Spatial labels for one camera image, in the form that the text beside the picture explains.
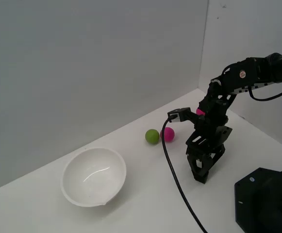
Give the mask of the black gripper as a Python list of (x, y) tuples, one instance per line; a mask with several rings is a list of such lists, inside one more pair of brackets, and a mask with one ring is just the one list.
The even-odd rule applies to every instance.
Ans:
[(226, 126), (231, 104), (232, 95), (208, 94), (195, 113), (185, 111), (185, 119), (194, 124), (194, 132), (186, 141), (186, 154), (197, 182), (207, 181), (210, 169), (225, 152), (224, 142), (232, 131)]

